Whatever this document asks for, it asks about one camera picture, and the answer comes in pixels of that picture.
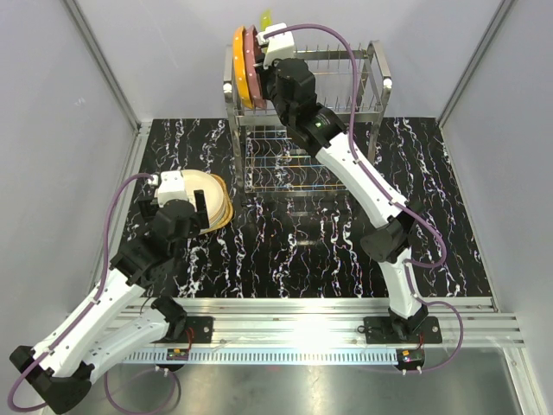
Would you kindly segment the cream plate with drawing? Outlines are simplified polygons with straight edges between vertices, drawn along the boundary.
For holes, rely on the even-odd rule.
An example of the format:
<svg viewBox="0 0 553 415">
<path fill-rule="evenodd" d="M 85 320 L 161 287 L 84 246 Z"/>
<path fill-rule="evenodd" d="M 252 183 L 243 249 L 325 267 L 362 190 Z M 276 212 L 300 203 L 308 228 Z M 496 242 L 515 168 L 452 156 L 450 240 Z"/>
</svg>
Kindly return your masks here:
<svg viewBox="0 0 553 415">
<path fill-rule="evenodd" d="M 196 169 L 184 169 L 181 172 L 188 201 L 196 208 L 194 197 L 195 190 L 202 190 L 207 207 L 207 216 L 210 229 L 216 227 L 226 215 L 226 196 L 227 192 L 215 175 Z"/>
</svg>

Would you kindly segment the pink dotted plate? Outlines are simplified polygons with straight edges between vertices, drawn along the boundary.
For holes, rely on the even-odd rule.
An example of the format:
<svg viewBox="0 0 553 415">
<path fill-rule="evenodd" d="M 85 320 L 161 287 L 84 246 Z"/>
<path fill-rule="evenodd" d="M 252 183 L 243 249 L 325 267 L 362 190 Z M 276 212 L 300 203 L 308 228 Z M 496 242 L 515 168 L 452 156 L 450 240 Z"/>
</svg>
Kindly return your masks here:
<svg viewBox="0 0 553 415">
<path fill-rule="evenodd" d="M 244 37 L 245 72 L 251 102 L 254 108 L 266 109 L 267 103 L 262 94 L 259 74 L 256 71 L 257 57 L 262 52 L 257 41 L 257 29 L 251 25 L 245 31 Z"/>
</svg>

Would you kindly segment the orange dotted plate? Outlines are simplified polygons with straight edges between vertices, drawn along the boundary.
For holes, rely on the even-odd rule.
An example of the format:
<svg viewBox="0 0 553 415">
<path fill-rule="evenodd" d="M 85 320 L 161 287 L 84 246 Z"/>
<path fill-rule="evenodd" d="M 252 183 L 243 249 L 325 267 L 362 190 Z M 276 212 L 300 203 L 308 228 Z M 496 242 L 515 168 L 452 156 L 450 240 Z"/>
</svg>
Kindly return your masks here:
<svg viewBox="0 0 553 415">
<path fill-rule="evenodd" d="M 233 72 L 238 88 L 238 96 L 243 106 L 253 109 L 254 104 L 248 87 L 248 76 L 245 67 L 245 27 L 239 26 L 232 37 Z"/>
</svg>

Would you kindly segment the yellow-green dotted plate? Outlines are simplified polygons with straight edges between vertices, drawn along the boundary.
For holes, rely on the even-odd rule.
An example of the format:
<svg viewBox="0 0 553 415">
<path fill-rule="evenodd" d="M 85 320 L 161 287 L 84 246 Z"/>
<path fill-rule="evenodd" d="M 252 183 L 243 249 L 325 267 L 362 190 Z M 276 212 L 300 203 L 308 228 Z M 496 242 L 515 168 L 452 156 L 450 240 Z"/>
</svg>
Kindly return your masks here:
<svg viewBox="0 0 553 415">
<path fill-rule="evenodd" d="M 272 12 L 271 12 L 271 9 L 267 9 L 263 11 L 260 16 L 259 30 L 263 32 L 271 25 L 272 25 Z"/>
</svg>

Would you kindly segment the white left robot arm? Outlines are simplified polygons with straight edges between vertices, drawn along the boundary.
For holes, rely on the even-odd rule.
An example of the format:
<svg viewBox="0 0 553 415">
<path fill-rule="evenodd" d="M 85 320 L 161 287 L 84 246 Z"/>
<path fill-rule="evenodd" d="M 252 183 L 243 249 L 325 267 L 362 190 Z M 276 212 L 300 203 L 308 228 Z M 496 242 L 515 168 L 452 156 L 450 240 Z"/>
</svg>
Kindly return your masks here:
<svg viewBox="0 0 553 415">
<path fill-rule="evenodd" d="M 160 296 L 133 322 L 107 335 L 107 326 L 177 260 L 186 239 L 208 228 L 203 191 L 194 201 L 173 199 L 156 210 L 146 229 L 118 248 L 96 289 L 53 334 L 19 346 L 10 361 L 56 414 L 77 406 L 92 385 L 134 350 L 151 342 L 176 343 L 192 335 L 187 313 Z"/>
</svg>

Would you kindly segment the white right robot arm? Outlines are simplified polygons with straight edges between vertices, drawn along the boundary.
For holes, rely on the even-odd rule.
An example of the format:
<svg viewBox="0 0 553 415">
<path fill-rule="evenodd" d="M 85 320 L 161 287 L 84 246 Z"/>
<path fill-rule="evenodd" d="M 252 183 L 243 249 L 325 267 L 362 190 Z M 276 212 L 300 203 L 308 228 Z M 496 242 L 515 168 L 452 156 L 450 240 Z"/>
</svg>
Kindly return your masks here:
<svg viewBox="0 0 553 415">
<path fill-rule="evenodd" d="M 372 230 L 360 243 L 370 259 L 378 262 L 389 294 L 388 327 L 401 343 L 411 343 L 423 332 L 428 309 L 417 299 L 410 273 L 410 234 L 422 206 L 406 204 L 368 162 L 331 109 L 320 104 L 315 76 L 305 61 L 277 60 L 257 67 L 260 88 L 293 142 L 331 171 L 362 207 Z"/>
</svg>

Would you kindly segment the stack of plates underneath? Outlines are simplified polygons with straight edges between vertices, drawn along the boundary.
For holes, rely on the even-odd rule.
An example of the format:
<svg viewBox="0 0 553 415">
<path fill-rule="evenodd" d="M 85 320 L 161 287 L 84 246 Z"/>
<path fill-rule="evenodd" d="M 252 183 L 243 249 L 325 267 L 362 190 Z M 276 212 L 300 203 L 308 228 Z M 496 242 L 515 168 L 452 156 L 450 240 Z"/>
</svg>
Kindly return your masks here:
<svg viewBox="0 0 553 415">
<path fill-rule="evenodd" d="M 213 214 L 211 214 L 210 208 L 207 209 L 210 226 L 208 229 L 202 230 L 200 234 L 211 233 L 225 227 L 231 221 L 234 215 L 231 197 L 229 195 L 225 181 L 220 176 L 215 174 L 208 174 L 208 176 L 212 179 L 212 182 L 217 182 L 215 188 L 217 197 L 215 198 L 212 196 L 208 196 L 208 194 L 211 194 L 211 190 L 214 187 L 213 184 L 208 189 L 208 191 L 204 191 L 206 202 L 207 205 L 210 206 L 212 200 L 215 199 L 216 210 Z"/>
</svg>

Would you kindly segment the stainless steel dish rack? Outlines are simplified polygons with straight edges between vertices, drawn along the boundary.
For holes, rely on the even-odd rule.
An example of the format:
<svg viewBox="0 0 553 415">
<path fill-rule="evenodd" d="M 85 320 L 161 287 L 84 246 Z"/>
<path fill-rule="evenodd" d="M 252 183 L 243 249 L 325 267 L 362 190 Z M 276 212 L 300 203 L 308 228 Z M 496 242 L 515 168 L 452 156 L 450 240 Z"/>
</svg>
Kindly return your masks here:
<svg viewBox="0 0 553 415">
<path fill-rule="evenodd" d="M 297 49 L 262 76 L 270 93 L 264 109 L 241 101 L 232 48 L 226 50 L 223 92 L 232 134 L 237 191 L 247 197 L 325 197 L 346 186 L 315 159 L 331 125 L 350 120 L 370 123 L 359 139 L 374 161 L 380 125 L 392 89 L 390 66 L 381 41 L 347 52 L 341 45 Z"/>
</svg>

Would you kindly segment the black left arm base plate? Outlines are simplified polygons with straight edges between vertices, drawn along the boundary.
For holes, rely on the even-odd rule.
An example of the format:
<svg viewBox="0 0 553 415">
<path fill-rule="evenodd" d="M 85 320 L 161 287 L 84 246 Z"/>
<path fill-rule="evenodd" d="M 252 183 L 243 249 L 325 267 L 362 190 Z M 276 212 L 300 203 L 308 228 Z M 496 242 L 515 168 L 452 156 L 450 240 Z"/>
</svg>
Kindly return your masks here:
<svg viewBox="0 0 553 415">
<path fill-rule="evenodd" d="M 213 339 L 212 316 L 188 316 L 183 331 L 176 338 L 165 337 L 164 343 L 210 344 Z"/>
</svg>

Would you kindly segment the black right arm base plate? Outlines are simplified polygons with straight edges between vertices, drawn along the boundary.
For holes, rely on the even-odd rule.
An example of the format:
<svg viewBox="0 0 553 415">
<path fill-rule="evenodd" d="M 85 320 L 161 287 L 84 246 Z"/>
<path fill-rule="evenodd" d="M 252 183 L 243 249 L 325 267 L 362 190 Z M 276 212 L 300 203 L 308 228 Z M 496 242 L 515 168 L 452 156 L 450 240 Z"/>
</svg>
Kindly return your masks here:
<svg viewBox="0 0 553 415">
<path fill-rule="evenodd" d="M 389 316 L 366 316 L 358 331 L 367 344 L 441 344 L 442 332 L 436 317 L 427 316 L 421 324 L 410 329 L 404 322 Z"/>
</svg>

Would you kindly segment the aluminium rail frame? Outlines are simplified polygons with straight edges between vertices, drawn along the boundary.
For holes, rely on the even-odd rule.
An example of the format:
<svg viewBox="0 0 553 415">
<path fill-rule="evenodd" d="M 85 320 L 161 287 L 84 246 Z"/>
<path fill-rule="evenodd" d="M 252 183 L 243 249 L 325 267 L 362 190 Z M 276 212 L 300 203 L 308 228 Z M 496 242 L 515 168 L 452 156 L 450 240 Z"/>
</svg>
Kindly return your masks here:
<svg viewBox="0 0 553 415">
<path fill-rule="evenodd" d="M 434 270 L 443 266 L 438 259 L 446 249 L 421 232 L 413 255 Z M 171 414 L 526 413 L 514 384 L 524 369 L 522 336 L 515 317 L 497 311 L 492 293 L 422 294 L 440 321 L 443 342 L 424 344 L 423 369 L 407 374 L 376 365 L 377 354 L 388 359 L 395 348 L 369 345 L 358 331 L 366 316 L 386 313 L 387 295 L 173 296 L 191 316 L 213 317 L 212 342 L 190 342 L 190 361 L 172 376 L 148 365 L 114 367 L 75 412 L 148 412 L 167 402 Z M 154 297 L 148 291 L 134 301 L 116 325 L 131 321 Z"/>
</svg>

